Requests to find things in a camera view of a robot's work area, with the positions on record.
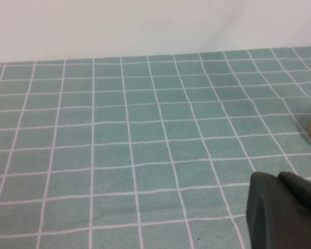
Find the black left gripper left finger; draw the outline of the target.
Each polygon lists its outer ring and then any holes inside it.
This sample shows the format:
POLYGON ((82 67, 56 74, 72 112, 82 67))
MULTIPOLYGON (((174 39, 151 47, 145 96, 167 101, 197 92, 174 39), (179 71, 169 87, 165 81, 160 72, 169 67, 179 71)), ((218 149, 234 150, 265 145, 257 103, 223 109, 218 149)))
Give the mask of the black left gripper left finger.
POLYGON ((246 221, 251 248, 269 248, 267 225, 267 186, 276 182, 276 177, 263 172, 254 172, 250 177, 246 206, 246 221))

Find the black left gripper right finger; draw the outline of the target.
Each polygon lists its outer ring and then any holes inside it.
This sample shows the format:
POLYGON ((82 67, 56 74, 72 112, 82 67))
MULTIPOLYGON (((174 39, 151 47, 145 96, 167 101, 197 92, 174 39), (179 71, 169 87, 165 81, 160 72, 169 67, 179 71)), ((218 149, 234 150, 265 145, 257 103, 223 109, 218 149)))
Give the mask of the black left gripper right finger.
POLYGON ((266 248, 311 248, 311 182, 291 173, 262 180, 266 248))

